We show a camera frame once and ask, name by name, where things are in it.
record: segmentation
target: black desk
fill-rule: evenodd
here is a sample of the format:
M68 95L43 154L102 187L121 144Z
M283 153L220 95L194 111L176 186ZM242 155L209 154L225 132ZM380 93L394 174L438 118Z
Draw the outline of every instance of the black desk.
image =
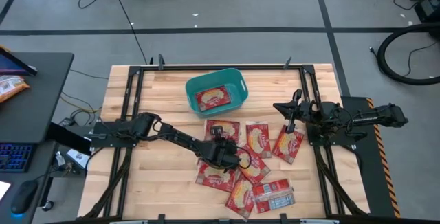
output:
M57 148L54 140L46 140L51 119L60 98L70 66L71 53L14 53L23 62L38 69L36 76L26 76L31 86L0 104L0 142L39 143L27 173L0 173L0 181L10 182L11 188L0 202L2 224L31 223L40 203L47 175L38 180L38 190L29 210L21 218L10 211L11 200L19 186L27 180L47 174Z

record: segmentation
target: computer mouse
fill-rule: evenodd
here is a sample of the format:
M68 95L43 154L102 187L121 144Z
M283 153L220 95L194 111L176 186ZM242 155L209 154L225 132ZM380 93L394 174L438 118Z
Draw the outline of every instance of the computer mouse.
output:
M39 183L36 180L24 181L12 199L11 212L22 214L26 212L34 200L34 195Z

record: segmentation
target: desk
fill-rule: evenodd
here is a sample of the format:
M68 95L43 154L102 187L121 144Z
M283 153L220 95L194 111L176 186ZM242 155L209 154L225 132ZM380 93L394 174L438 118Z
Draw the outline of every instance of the desk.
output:
M14 53L23 62L38 69L37 76L26 76L31 86L0 104L0 142L39 143L27 173L0 173L0 181L12 187L0 202L1 223L31 223L40 203L47 177L38 180L38 189L29 210L19 219L12 218L10 205L19 186L48 173L57 144L46 141L56 104L74 59L71 53Z
M338 85L331 64L314 65L322 101L341 102ZM102 108L102 118L113 121L120 117L129 66L113 66ZM204 120L199 119L188 106L185 83L192 77L209 71L148 71L144 74L139 112L159 114L164 122L203 139ZM241 122L245 139L245 121L268 121L271 146L284 120L272 107L274 102L288 102L292 93L301 88L297 71L245 70L241 71L249 89L249 98L236 111L216 117L219 120ZM131 94L134 96L136 80ZM129 103L129 113L133 108ZM362 185L355 155L339 147L333 149L339 181L350 197L365 212L369 207ZM90 162L89 173L79 209L86 214L99 199L109 182L113 148L105 148ZM280 213L288 218L324 217L322 197L314 151L305 140L293 165L279 158L265 160L272 169L265 182L288 178L295 189L296 204L262 214L251 214L251 219L279 219ZM196 158L192 152L167 141L140 142L133 150L123 219L239 219L240 216L224 206L228 198L222 192L194 183ZM329 191L333 212L336 210L333 190ZM115 214L118 190L113 196L111 214Z

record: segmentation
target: snack packet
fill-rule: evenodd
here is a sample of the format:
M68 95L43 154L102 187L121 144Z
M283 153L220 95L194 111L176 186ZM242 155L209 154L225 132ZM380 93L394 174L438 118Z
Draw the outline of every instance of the snack packet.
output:
M195 94L200 111L231 103L228 90L225 86L215 87Z
M285 129L286 126L284 125L272 153L287 163L292 164L304 139L304 133L295 130L293 133L287 134Z
M199 173L195 183L231 192L232 189L234 189L235 181L239 176L239 171L228 170L226 173L223 171L224 169L212 168L207 163L200 161Z
M0 103L29 88L21 76L0 76Z
M294 191L287 179L252 187L257 213L275 210L295 203Z
M254 208L254 197L252 195L252 184L243 175L236 181L225 206L243 218L249 218Z
M269 174L270 169L266 166L264 161L249 147L245 145L242 149L238 149L237 155L240 157L240 171L254 186L260 183L266 175Z
M211 137L211 127L213 126L222 126L224 137L233 139L236 143L240 142L240 122L206 120L205 140L212 140L213 137Z
M246 122L247 144L261 159L272 157L267 122Z

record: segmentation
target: orange hazard stripe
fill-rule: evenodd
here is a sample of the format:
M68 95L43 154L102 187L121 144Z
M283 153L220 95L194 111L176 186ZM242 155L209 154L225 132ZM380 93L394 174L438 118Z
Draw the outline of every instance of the orange hazard stripe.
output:
M367 98L366 101L368 102L370 108L374 108L372 99ZM388 165L388 160L386 159L384 142L382 141L382 136L380 135L379 125L374 125L374 132L376 134L377 147L379 148L379 155L381 157L381 162L385 172L385 180L387 182L386 185L388 186L388 191L390 192L391 205L393 206L394 209L394 216L396 216L397 218L401 218L400 209L397 204L396 194L394 192L393 180L391 179L391 173L389 170L390 167Z

